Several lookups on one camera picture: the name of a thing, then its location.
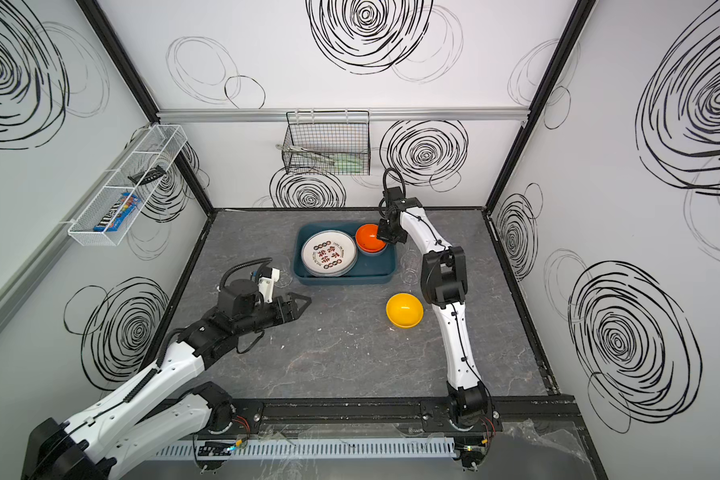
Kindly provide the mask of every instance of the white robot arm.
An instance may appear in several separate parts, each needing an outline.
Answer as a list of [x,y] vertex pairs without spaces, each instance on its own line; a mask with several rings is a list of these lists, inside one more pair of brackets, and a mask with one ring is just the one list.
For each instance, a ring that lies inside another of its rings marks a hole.
[[[390,173],[397,175],[402,187],[387,187]],[[493,402],[474,364],[467,333],[464,251],[443,239],[416,198],[405,197],[405,185],[399,171],[387,168],[383,182],[378,238],[396,244],[405,242],[410,236],[422,252],[422,295],[432,304],[445,344],[451,421],[457,427],[470,427],[481,416],[492,415]]]
[[[272,298],[279,272],[267,266],[270,260],[252,260],[228,270],[219,285],[217,306],[187,328],[166,335],[155,361],[117,390],[60,425],[52,418],[38,425],[29,437],[22,480],[117,480],[178,438],[203,428],[222,433],[231,427],[231,398],[212,382],[186,392],[162,412],[148,414],[231,350],[247,352],[264,329],[304,313],[312,302],[307,296],[288,293]],[[250,280],[226,284],[233,272],[248,266],[258,266]],[[249,332],[259,335],[241,351],[239,338]]]

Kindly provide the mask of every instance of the stacked plate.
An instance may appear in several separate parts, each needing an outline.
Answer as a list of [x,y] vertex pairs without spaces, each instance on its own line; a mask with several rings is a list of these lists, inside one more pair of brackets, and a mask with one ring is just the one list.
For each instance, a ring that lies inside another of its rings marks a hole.
[[358,259],[355,239],[339,230],[324,230],[310,236],[302,247],[302,262],[314,276],[341,276]]

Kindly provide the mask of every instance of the wire basket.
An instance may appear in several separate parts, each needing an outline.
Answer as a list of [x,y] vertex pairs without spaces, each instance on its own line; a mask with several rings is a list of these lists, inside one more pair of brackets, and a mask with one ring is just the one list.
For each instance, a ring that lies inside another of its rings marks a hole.
[[296,170],[315,174],[370,174],[368,111],[292,111],[286,117],[286,138],[278,148],[288,173]]
[[[69,236],[84,246],[118,245],[160,185],[160,179],[141,184],[146,172],[160,167],[167,174],[170,168],[174,168],[173,161],[185,144],[186,135],[180,125],[158,124],[150,127],[150,131],[123,160],[123,163],[113,170],[105,185],[86,205],[80,216],[72,222],[72,226],[67,231]],[[107,225],[102,231],[94,231],[105,216],[120,215],[124,208],[122,204],[115,212],[111,210],[123,196],[128,200],[133,196],[138,198],[139,202],[134,207],[135,210],[125,216],[116,229]]]

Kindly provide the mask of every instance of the dark teal tray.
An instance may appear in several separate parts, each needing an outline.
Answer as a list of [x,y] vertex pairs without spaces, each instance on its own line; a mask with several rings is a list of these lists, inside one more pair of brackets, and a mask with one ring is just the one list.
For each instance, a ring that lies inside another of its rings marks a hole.
[[323,230],[339,230],[355,238],[355,232],[367,222],[348,222],[334,220],[316,222],[298,229],[296,236],[296,252],[293,255],[293,275],[304,285],[371,285],[387,283],[398,268],[398,259],[394,253],[394,245],[387,245],[381,255],[368,256],[358,249],[358,261],[355,266],[342,276],[313,276],[302,262],[302,246],[309,237]]

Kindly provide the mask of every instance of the candy package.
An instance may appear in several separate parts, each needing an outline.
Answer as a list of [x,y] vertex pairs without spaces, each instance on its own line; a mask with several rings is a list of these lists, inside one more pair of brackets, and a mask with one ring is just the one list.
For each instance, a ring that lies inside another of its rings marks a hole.
[[[123,220],[125,220],[128,215],[131,215],[141,202],[139,197],[135,195],[128,197],[128,195],[129,194],[127,193],[123,193],[120,198],[117,199],[115,205],[106,212],[106,215],[101,219],[101,222],[94,227],[94,232],[103,232],[105,229],[107,232],[117,232],[117,229],[120,227],[120,224],[123,223]],[[121,205],[123,206],[123,209],[117,213]]]

